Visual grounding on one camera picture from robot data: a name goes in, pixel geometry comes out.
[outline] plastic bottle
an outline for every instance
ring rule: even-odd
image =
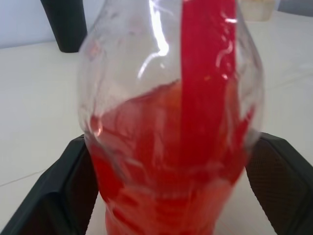
[[[236,2],[107,0],[80,53],[108,235],[211,235],[262,117],[262,65]]]

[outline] black plastic holder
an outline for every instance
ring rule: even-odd
[[[78,52],[87,35],[83,0],[41,0],[59,49]]]
[[[313,167],[287,141],[264,133],[246,170],[278,235],[313,235]],[[81,136],[42,174],[1,235],[84,235],[97,195]]]

